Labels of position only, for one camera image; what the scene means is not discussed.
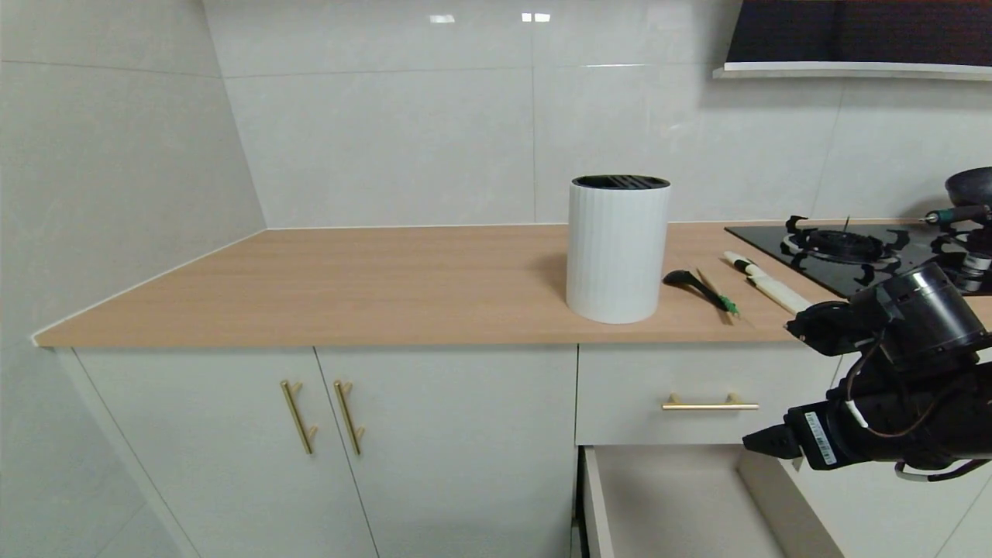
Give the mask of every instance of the wooden countertop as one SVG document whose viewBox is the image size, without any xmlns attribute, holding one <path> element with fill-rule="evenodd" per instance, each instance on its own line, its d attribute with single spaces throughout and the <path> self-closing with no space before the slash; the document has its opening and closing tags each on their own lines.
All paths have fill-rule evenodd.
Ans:
<svg viewBox="0 0 992 558">
<path fill-rule="evenodd" d="M 775 342 L 785 310 L 723 262 L 758 265 L 811 302 L 835 299 L 723 230 L 673 223 L 666 270 L 701 268 L 733 325 L 694 292 L 662 287 L 658 312 L 610 326 L 564 302 L 565 225 L 266 230 L 35 337 L 42 347 L 292 347 Z M 983 299 L 992 316 L 992 300 Z"/>
</svg>

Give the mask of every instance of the white tile wall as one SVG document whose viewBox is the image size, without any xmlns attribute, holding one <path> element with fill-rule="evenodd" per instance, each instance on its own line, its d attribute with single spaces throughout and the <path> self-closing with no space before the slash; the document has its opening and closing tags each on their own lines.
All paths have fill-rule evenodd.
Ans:
<svg viewBox="0 0 992 558">
<path fill-rule="evenodd" d="M 530 70 L 227 82 L 270 226 L 533 222 Z"/>
<path fill-rule="evenodd" d="M 262 228 L 220 79 L 2 73 L 7 339 Z"/>
<path fill-rule="evenodd" d="M 3 60 L 220 75 L 198 0 L 4 0 Z"/>
<path fill-rule="evenodd" d="M 205 2 L 270 226 L 515 222 L 524 191 L 531 218 L 564 221 L 588 172 L 672 180 L 674 219 L 898 215 L 992 164 L 988 84 L 709 79 L 741 0 Z M 531 153 L 502 147 L 526 125 L 500 122 L 521 86 L 505 69 L 534 74 Z M 342 184 L 370 159 L 374 187 Z M 529 184 L 504 172 L 529 164 Z M 479 194 L 460 192 L 473 171 Z"/>
<path fill-rule="evenodd" d="M 568 185 L 587 174 L 672 182 L 672 220 L 809 212 L 840 87 L 727 82 L 710 66 L 535 71 L 538 221 L 568 219 Z M 789 161 L 769 165 L 770 157 Z"/>
<path fill-rule="evenodd" d="M 741 0 L 535 0 L 534 64 L 723 63 Z"/>
<path fill-rule="evenodd" d="M 264 225 L 203 7 L 7 0 L 0 36 L 0 555 L 172 558 L 28 335 Z"/>
<path fill-rule="evenodd" d="M 864 79 L 845 85 L 817 216 L 920 216 L 943 183 L 992 166 L 992 84 Z"/>
<path fill-rule="evenodd" d="M 524 0 L 208 0 L 224 76 L 529 68 Z"/>
<path fill-rule="evenodd" d="M 96 556 L 145 499 L 55 355 L 3 356 L 0 554 Z"/>
</svg>

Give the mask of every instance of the black slotted lid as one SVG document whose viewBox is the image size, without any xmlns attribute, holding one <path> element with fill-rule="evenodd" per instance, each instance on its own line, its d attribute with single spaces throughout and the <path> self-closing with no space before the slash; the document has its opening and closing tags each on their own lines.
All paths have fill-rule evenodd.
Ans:
<svg viewBox="0 0 992 558">
<path fill-rule="evenodd" d="M 638 175 L 591 175 L 578 177 L 571 182 L 576 186 L 596 190 L 656 190 L 672 185 L 667 180 Z"/>
</svg>

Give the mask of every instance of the robotic arm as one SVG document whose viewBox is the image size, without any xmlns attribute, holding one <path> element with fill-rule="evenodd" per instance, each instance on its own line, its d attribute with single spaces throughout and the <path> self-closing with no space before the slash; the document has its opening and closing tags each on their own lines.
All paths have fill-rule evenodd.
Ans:
<svg viewBox="0 0 992 558">
<path fill-rule="evenodd" d="M 816 470 L 896 462 L 902 478 L 937 482 L 992 459 L 992 336 L 934 264 L 852 296 L 816 304 L 786 329 L 827 356 L 860 357 L 823 401 L 789 409 L 783 424 L 744 437 L 748 450 L 806 456 Z M 905 471 L 942 471 L 919 475 Z"/>
</svg>

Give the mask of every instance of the white knife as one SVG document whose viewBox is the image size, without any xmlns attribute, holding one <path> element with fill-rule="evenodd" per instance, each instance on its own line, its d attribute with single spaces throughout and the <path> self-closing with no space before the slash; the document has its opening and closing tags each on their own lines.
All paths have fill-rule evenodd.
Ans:
<svg viewBox="0 0 992 558">
<path fill-rule="evenodd" d="M 801 297 L 796 291 L 789 288 L 788 285 L 773 278 L 771 275 L 765 273 L 765 271 L 755 265 L 755 263 L 746 257 L 735 253 L 735 252 L 723 252 L 723 257 L 727 258 L 727 261 L 734 266 L 735 269 L 742 273 L 747 274 L 748 283 L 751 283 L 759 291 L 765 294 L 766 297 L 777 302 L 779 306 L 785 308 L 792 314 L 798 314 L 806 308 L 812 306 L 812 303 L 807 299 Z"/>
</svg>

